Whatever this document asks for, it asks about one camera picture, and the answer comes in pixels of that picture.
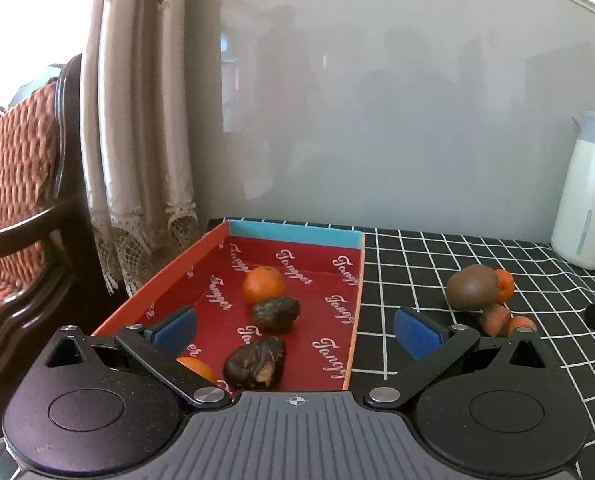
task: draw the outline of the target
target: blue gripper pad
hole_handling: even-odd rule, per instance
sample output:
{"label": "blue gripper pad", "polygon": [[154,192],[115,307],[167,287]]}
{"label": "blue gripper pad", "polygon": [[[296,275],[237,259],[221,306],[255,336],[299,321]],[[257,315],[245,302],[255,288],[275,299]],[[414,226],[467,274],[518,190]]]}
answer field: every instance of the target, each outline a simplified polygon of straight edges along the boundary
{"label": "blue gripper pad", "polygon": [[193,341],[198,318],[192,306],[183,306],[159,323],[145,329],[145,338],[158,350],[177,358]]}
{"label": "blue gripper pad", "polygon": [[415,360],[420,360],[439,348],[449,335],[447,329],[409,307],[398,308],[393,327],[398,343]]}

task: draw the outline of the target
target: chair armrest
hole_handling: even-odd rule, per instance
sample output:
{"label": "chair armrest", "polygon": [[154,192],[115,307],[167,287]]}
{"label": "chair armrest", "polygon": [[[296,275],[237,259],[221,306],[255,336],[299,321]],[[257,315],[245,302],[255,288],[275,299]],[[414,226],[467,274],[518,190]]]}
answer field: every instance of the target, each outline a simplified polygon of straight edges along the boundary
{"label": "chair armrest", "polygon": [[49,237],[76,208],[75,200],[55,200],[27,218],[0,229],[0,258]]}

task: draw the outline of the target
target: white wall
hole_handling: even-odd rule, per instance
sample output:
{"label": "white wall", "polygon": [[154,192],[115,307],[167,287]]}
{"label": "white wall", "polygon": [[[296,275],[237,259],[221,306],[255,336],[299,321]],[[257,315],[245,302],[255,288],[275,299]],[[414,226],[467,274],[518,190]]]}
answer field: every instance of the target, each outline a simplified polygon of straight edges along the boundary
{"label": "white wall", "polygon": [[[273,31],[277,5],[295,12],[289,30]],[[389,31],[403,33],[395,55]],[[577,138],[570,117],[595,110],[588,9],[188,0],[186,33],[201,219],[550,238]]]}

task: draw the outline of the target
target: black checkered tablecloth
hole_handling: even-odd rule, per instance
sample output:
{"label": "black checkered tablecloth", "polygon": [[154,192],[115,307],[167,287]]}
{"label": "black checkered tablecloth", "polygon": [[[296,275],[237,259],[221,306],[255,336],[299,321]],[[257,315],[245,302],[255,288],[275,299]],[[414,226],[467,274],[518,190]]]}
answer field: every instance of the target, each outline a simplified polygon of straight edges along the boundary
{"label": "black checkered tablecloth", "polygon": [[472,264],[511,272],[516,292],[507,306],[514,314],[535,321],[589,412],[591,431],[578,473],[584,480],[595,480],[595,332],[583,320],[586,306],[595,303],[595,271],[571,266],[546,244],[308,225],[365,232],[363,293],[350,386],[358,393],[375,387],[412,361],[395,339],[396,308],[412,306],[442,325],[468,324],[481,332],[480,312],[456,312],[447,305],[446,284],[453,273]]}

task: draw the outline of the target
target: date fruit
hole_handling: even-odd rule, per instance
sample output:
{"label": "date fruit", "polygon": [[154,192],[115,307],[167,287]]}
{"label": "date fruit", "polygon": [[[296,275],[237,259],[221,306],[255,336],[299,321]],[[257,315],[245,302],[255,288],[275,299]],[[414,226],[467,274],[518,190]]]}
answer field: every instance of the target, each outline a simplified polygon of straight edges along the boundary
{"label": "date fruit", "polygon": [[260,301],[254,306],[253,315],[254,325],[261,332],[284,334],[299,316],[299,301],[288,296]]}
{"label": "date fruit", "polygon": [[287,349],[276,336],[265,336],[241,346],[226,358],[222,374],[238,390],[271,390],[280,382]]}

